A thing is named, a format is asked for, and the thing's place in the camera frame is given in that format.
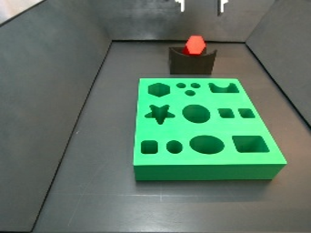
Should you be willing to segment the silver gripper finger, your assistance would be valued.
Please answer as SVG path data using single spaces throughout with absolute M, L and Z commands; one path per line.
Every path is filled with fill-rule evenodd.
M 175 2 L 180 4 L 180 11 L 184 12 L 186 0 L 175 0 Z
M 225 12 L 225 5 L 226 5 L 226 0 L 218 0 L 218 16 L 221 16 Z

